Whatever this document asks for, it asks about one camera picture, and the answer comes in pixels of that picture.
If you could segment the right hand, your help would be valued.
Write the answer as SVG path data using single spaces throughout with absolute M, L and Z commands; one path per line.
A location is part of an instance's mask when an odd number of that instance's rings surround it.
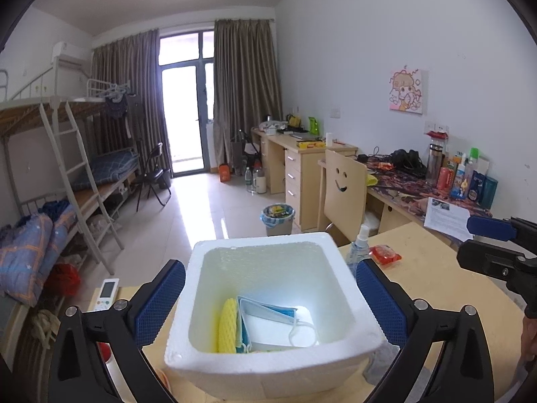
M 537 319 L 523 318 L 523 332 L 521 336 L 521 362 L 525 366 L 532 362 L 537 355 Z

